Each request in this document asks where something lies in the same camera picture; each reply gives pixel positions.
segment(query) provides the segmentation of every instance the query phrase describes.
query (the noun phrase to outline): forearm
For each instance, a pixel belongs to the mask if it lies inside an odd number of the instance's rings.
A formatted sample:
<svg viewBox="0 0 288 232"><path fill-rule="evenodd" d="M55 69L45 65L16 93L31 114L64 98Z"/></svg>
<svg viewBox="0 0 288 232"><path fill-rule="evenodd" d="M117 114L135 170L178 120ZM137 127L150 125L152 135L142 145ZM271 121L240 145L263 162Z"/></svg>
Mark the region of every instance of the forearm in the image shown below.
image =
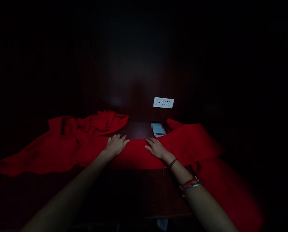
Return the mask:
<svg viewBox="0 0 288 232"><path fill-rule="evenodd" d="M22 231L67 231L83 200L100 172L110 161L101 154L58 192L22 229Z"/></svg>
<svg viewBox="0 0 288 232"><path fill-rule="evenodd" d="M164 157L167 165L173 160L175 157L171 153ZM179 161L172 165L171 171L180 185L193 177ZM222 207L202 185L188 189L185 198L206 231L237 231Z"/></svg>

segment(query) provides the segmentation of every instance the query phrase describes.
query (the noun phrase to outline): red cloth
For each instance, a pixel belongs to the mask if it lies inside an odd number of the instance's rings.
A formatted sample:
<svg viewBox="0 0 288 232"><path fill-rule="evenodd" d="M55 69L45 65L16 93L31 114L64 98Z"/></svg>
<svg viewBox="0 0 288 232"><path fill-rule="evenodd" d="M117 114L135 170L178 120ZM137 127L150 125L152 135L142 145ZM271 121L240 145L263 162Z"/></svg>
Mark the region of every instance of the red cloth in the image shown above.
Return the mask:
<svg viewBox="0 0 288 232"><path fill-rule="evenodd" d="M85 119L58 117L50 130L18 154L0 160L0 173L64 172L89 165L105 148L104 135L123 127L127 115L98 112ZM184 165L191 165L205 188L219 202L240 231L259 231L263 219L247 183L217 156L224 149L201 124L184 125L168 119L160 142ZM160 169L163 163L144 148L145 140L131 140L108 165L111 169Z"/></svg>

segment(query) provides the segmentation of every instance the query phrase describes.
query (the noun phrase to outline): wrist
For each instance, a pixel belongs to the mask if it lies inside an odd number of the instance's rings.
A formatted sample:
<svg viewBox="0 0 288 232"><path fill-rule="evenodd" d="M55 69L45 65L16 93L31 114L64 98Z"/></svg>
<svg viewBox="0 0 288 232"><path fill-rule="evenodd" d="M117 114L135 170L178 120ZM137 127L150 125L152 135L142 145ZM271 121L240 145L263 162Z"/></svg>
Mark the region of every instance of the wrist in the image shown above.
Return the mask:
<svg viewBox="0 0 288 232"><path fill-rule="evenodd" d="M168 152L168 153L166 153L166 154L164 154L164 155L162 156L162 159L163 159L163 161L166 163L166 165L169 166L170 163L171 163L173 160L175 160L176 158L175 158L175 156L174 156L172 153Z"/></svg>
<svg viewBox="0 0 288 232"><path fill-rule="evenodd" d="M104 149L103 151L101 151L101 153L99 154L100 157L103 157L104 159L107 160L107 162L110 162L114 157L114 153L111 151L108 151L106 149Z"/></svg>

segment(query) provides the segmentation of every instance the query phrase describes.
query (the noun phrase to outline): white outlet plate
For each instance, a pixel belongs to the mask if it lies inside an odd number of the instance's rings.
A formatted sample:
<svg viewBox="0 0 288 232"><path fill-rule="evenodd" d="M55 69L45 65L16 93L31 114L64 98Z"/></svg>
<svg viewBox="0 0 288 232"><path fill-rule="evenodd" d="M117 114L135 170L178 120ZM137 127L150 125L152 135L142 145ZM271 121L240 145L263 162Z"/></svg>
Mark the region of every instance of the white outlet plate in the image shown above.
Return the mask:
<svg viewBox="0 0 288 232"><path fill-rule="evenodd" d="M174 99L155 97L154 107L173 108Z"/></svg>

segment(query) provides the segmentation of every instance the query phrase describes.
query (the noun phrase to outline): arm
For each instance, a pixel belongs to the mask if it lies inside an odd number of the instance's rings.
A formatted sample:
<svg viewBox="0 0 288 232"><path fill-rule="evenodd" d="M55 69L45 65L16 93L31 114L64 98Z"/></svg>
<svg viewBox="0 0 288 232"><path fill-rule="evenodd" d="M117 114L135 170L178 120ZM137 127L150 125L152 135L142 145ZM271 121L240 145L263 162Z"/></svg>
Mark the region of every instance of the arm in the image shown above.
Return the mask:
<svg viewBox="0 0 288 232"><path fill-rule="evenodd" d="M150 146L145 146L145 148L168 166L175 160L175 156L168 152L159 140L149 138L146 141ZM180 185L193 177L179 161L172 165L171 171ZM185 198L206 231L238 231L218 202L202 185L186 190Z"/></svg>
<svg viewBox="0 0 288 232"><path fill-rule="evenodd" d="M22 229L22 231L67 231L100 172L120 154L129 140L114 135L99 156L66 187L58 192Z"/></svg>

